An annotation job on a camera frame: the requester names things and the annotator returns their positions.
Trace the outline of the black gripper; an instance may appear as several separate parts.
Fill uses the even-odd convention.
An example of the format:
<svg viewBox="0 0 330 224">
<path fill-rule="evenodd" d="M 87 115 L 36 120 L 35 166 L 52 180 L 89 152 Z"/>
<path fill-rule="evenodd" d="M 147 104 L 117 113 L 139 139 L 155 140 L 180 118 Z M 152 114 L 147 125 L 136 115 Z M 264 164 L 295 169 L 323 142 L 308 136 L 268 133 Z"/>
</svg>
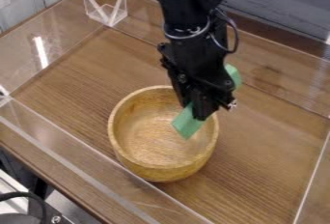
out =
<svg viewBox="0 0 330 224">
<path fill-rule="evenodd" d="M 192 105 L 192 117 L 204 121 L 220 107 L 230 110 L 236 101 L 236 83 L 226 69 L 226 57 L 238 51 L 238 26 L 216 8 L 198 31 L 170 34 L 159 45 L 162 64 L 174 80 L 174 91 L 183 107 Z"/>
</svg>

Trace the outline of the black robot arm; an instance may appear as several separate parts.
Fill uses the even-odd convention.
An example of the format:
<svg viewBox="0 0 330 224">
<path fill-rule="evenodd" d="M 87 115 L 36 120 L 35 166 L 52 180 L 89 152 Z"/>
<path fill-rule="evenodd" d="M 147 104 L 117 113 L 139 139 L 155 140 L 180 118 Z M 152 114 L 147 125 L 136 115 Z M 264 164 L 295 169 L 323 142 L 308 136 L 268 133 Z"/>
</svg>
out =
<svg viewBox="0 0 330 224">
<path fill-rule="evenodd" d="M 157 0 L 166 42 L 157 45 L 180 105 L 200 121 L 235 103 L 238 86 L 226 71 L 226 57 L 238 51 L 227 29 L 235 22 L 220 9 L 224 0 Z"/>
</svg>

